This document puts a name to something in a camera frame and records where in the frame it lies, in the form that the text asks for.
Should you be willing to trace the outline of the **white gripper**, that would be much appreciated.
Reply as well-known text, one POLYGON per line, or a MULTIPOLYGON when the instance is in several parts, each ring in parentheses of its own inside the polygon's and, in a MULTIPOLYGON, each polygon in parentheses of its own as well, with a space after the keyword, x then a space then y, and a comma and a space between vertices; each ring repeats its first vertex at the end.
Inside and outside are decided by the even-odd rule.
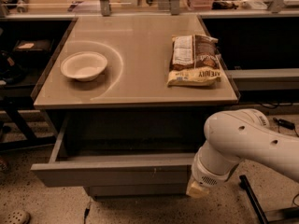
POLYGON ((227 161, 220 155, 213 160, 208 155, 197 152, 192 162, 192 179, 194 181, 188 183, 186 194, 193 198, 202 198, 208 195, 208 188, 221 186, 228 181, 237 166, 237 162, 227 161))

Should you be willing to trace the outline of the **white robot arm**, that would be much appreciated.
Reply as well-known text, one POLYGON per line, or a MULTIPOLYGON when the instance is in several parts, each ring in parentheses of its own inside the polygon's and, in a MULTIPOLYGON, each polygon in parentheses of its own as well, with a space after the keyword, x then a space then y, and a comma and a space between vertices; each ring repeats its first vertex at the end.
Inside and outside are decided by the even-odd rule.
POLYGON ((206 141, 194 156, 186 188, 193 198, 228 181, 244 160, 299 181, 299 138, 272 131, 259 110, 217 112, 206 120, 204 135, 206 141))

